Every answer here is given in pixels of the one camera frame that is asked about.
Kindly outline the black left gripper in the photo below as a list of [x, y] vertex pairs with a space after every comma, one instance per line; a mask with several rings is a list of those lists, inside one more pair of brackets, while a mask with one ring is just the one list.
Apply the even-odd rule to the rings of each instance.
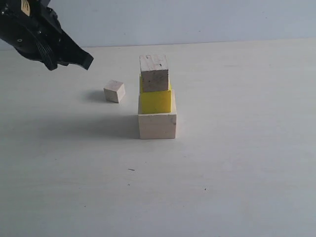
[[77, 65], [85, 70], [94, 58], [62, 29], [48, 0], [2, 0], [0, 39], [24, 58], [42, 62], [50, 71], [58, 65]]

